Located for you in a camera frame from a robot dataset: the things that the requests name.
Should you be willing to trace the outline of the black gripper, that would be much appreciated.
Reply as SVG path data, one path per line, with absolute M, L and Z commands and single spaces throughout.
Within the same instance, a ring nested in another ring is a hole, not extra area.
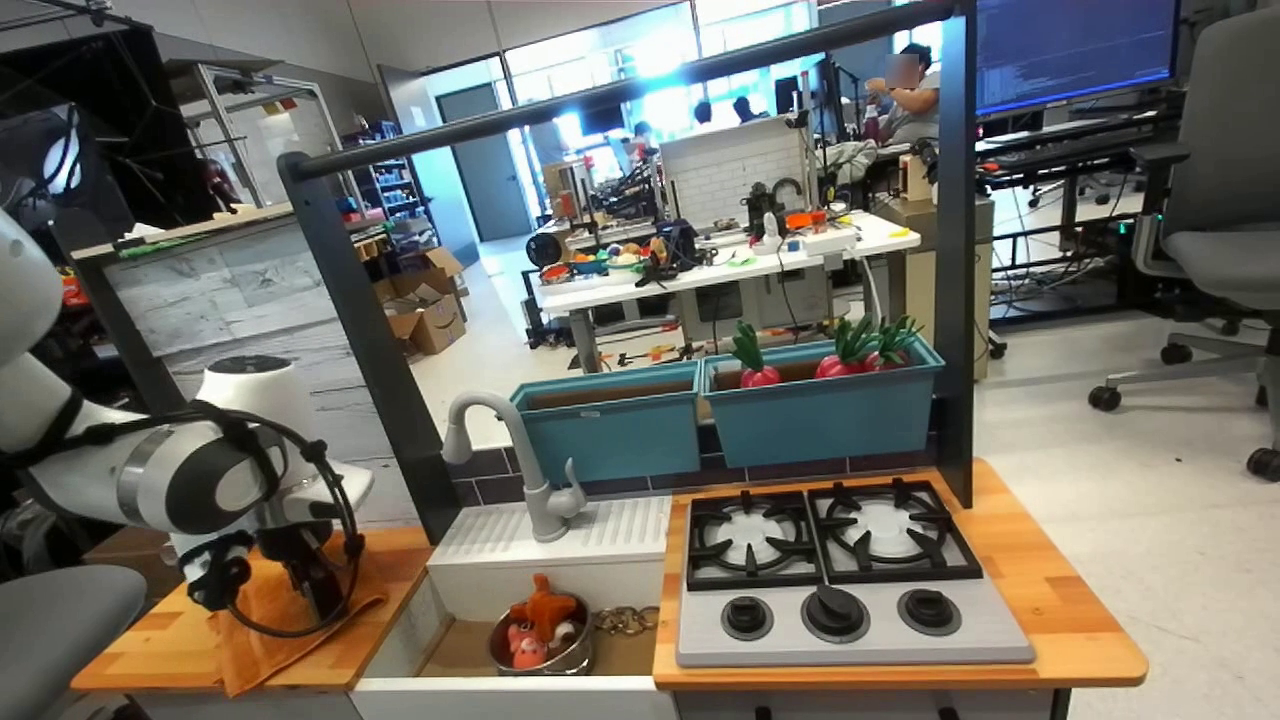
M 305 599 L 310 620 L 345 620 L 357 599 L 364 532 L 335 519 L 295 519 L 284 527 L 227 532 L 181 554 L 187 599 L 250 620 L 250 583 L 279 578 Z

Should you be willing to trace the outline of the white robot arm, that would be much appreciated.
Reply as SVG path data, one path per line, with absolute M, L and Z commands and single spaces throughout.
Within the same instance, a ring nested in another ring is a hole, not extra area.
M 89 400 L 34 344 L 61 317 L 61 273 L 0 216 L 0 457 L 45 506 L 164 532 L 187 597 L 206 610 L 240 604 L 246 550 L 274 558 L 310 604 L 316 628 L 357 604 L 364 532 L 327 445 L 279 411 L 196 397 L 149 415 Z

